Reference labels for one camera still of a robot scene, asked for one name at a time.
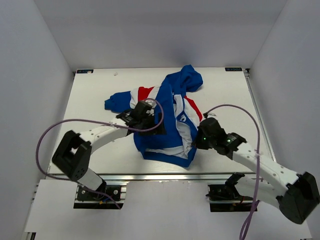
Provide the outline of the blue white red jacket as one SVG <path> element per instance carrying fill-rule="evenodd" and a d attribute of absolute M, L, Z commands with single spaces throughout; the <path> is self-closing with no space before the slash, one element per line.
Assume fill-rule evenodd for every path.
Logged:
<path fill-rule="evenodd" d="M 162 121 L 165 134 L 134 133 L 137 150 L 145 160 L 188 168 L 197 151 L 192 142 L 203 115 L 187 94 L 196 92 L 202 85 L 201 74 L 191 65 L 185 65 L 180 71 L 168 74 L 160 85 L 114 93 L 105 100 L 104 108 L 122 113 L 150 98 L 150 103 L 155 106 L 155 122 Z"/>

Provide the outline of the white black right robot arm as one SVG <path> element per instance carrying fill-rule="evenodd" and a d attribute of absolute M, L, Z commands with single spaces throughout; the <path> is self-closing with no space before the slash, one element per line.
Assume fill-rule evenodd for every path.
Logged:
<path fill-rule="evenodd" d="M 264 182 L 256 183 L 243 173 L 233 173 L 225 182 L 226 195 L 233 200 L 248 196 L 265 202 L 299 225 L 320 203 L 317 182 L 312 174 L 307 171 L 300 174 L 265 155 L 258 155 L 244 137 L 234 132 L 226 133 L 213 117 L 199 124 L 192 144 L 201 150 L 214 149 L 264 179 Z"/>

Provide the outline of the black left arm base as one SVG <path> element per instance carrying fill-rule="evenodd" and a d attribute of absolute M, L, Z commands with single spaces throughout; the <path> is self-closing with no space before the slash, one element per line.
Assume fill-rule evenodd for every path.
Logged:
<path fill-rule="evenodd" d="M 118 205 L 107 196 L 88 191 L 78 184 L 73 208 L 82 210 L 120 210 L 126 198 L 127 183 L 125 181 L 107 181 L 104 194 L 109 195 Z"/>

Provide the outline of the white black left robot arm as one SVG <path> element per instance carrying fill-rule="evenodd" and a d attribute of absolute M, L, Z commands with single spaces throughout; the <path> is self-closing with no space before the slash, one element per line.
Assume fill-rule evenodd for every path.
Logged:
<path fill-rule="evenodd" d="M 106 182 L 89 167 L 91 155 L 103 146 L 132 133 L 164 135 L 164 110 L 152 98 L 139 101 L 133 109 L 119 113 L 109 122 L 76 133 L 66 132 L 52 157 L 52 163 L 70 181 L 82 185 L 90 196 L 99 200 L 105 196 Z"/>

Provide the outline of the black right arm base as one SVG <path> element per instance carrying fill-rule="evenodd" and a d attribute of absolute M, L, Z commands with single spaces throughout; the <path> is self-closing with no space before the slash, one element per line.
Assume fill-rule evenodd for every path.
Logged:
<path fill-rule="evenodd" d="M 253 198 L 240 195 L 236 184 L 245 174 L 235 172 L 223 184 L 208 185 L 209 200 L 212 213 L 250 212 Z"/>

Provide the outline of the blue right corner label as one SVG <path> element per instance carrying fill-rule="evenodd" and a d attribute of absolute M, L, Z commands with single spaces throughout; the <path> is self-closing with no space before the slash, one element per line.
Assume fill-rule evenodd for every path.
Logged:
<path fill-rule="evenodd" d="M 225 67 L 226 72 L 242 72 L 243 69 L 241 67 Z"/>

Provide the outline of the blue corner label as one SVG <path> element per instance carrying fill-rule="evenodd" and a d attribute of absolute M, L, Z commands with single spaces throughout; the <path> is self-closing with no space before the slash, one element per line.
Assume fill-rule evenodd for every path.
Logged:
<path fill-rule="evenodd" d="M 76 74 L 92 74 L 93 72 L 93 69 L 78 69 Z"/>
<path fill-rule="evenodd" d="M 242 72 L 243 69 L 241 67 L 225 67 L 226 72 Z"/>

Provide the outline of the blue left corner label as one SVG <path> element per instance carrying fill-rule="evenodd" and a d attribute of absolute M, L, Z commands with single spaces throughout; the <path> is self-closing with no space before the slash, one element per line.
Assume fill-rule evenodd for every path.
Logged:
<path fill-rule="evenodd" d="M 92 74 L 93 72 L 93 69 L 78 69 L 76 74 Z"/>

